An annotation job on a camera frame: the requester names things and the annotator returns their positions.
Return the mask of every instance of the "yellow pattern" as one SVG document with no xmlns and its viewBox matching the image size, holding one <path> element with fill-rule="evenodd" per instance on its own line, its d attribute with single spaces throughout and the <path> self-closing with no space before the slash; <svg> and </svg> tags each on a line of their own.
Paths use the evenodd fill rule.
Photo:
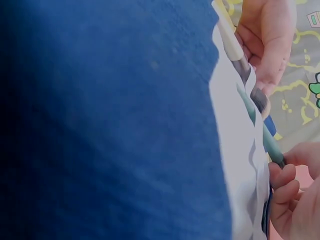
<svg viewBox="0 0 320 240">
<path fill-rule="evenodd" d="M 296 87 L 299 87 L 299 86 L 304 87 L 305 90 L 306 90 L 305 96 L 304 97 L 300 97 L 300 99 L 304 103 L 304 106 L 300 110 L 301 111 L 301 117 L 303 119 L 302 125 L 305 125 L 305 124 L 309 123 L 310 121 L 312 121 L 314 118 L 317 118 L 319 116 L 319 109 L 317 108 L 317 106 L 312 101 L 310 101 L 311 92 L 309 90 L 308 85 L 302 80 L 297 80 L 297 81 L 291 83 L 290 85 L 276 87 L 273 93 L 290 91 L 290 90 L 292 90 L 292 89 L 294 89 Z M 313 116 L 312 117 L 309 117 L 309 116 L 306 115 L 306 108 L 307 108 L 308 105 L 313 109 Z"/>
</svg>

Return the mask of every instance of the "blue fabric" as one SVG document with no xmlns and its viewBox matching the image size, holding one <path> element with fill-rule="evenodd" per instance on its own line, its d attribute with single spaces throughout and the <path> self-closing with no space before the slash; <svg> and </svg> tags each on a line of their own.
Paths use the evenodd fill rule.
<svg viewBox="0 0 320 240">
<path fill-rule="evenodd" d="M 231 239 L 210 3 L 1 1 L 1 239 Z"/>
<path fill-rule="evenodd" d="M 264 120 L 264 124 L 266 128 L 269 130 L 269 132 L 271 133 L 271 135 L 274 137 L 277 133 L 277 129 L 270 115 Z"/>
</svg>

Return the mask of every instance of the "cartoon print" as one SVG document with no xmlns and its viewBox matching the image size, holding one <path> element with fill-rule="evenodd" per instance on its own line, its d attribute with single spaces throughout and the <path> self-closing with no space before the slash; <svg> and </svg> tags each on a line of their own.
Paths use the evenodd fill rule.
<svg viewBox="0 0 320 240">
<path fill-rule="evenodd" d="M 320 28 L 320 11 L 315 11 L 307 15 L 312 28 Z"/>
<path fill-rule="evenodd" d="M 316 83 L 309 84 L 309 89 L 313 94 L 315 94 L 315 97 L 317 98 L 316 106 L 320 109 L 320 82 L 319 82 L 320 79 L 319 78 L 320 78 L 320 72 L 318 72 L 315 75 Z"/>
</svg>

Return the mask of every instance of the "finger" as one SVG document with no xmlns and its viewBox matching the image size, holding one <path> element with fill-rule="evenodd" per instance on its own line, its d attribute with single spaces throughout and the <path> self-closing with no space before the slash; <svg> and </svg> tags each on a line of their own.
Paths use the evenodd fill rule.
<svg viewBox="0 0 320 240">
<path fill-rule="evenodd" d="M 287 185 L 279 187 L 273 193 L 270 218 L 274 228 L 281 236 L 283 236 L 283 233 L 289 232 L 292 218 L 290 204 L 298 191 L 299 182 L 297 180 L 292 180 Z"/>
<path fill-rule="evenodd" d="M 299 203 L 299 201 L 296 200 L 296 199 L 291 200 L 291 201 L 289 202 L 289 210 L 290 210 L 291 212 L 293 212 L 293 211 L 296 209 L 298 203 Z"/>
<path fill-rule="evenodd" d="M 264 45 L 260 38 L 258 38 L 252 31 L 248 28 L 239 24 L 235 30 L 235 35 L 241 38 L 243 46 L 246 46 L 249 51 L 260 58 L 264 54 Z"/>
<path fill-rule="evenodd" d="M 249 59 L 252 58 L 252 53 L 246 46 L 243 46 L 242 49 L 243 49 L 244 56 L 246 57 L 246 60 L 249 61 Z"/>
<path fill-rule="evenodd" d="M 266 84 L 278 85 L 286 68 L 291 42 L 286 38 L 276 38 L 264 45 L 261 65 L 257 67 L 257 78 Z"/>
<path fill-rule="evenodd" d="M 251 58 L 249 58 L 249 63 L 257 69 L 257 66 L 261 63 L 261 58 L 256 55 L 252 55 Z"/>
<path fill-rule="evenodd" d="M 296 167 L 293 164 L 286 165 L 283 170 L 280 172 L 280 174 L 275 177 L 275 174 L 272 172 L 274 171 L 271 166 L 269 168 L 270 170 L 270 183 L 274 190 L 288 184 L 296 177 Z"/>
<path fill-rule="evenodd" d="M 303 142 L 296 145 L 289 152 L 284 154 L 287 164 L 295 166 L 308 166 L 312 179 L 320 176 L 320 143 Z"/>
</svg>

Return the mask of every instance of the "patterned cloth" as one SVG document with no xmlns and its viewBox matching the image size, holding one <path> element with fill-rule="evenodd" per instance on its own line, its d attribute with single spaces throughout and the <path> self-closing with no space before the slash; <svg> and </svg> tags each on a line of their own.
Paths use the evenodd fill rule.
<svg viewBox="0 0 320 240">
<path fill-rule="evenodd" d="M 320 141 L 320 5 L 295 0 L 297 26 L 291 57 L 279 86 L 270 98 L 277 127 L 275 138 L 284 152 L 304 141 Z M 222 0 L 236 26 L 242 0 Z"/>
</svg>

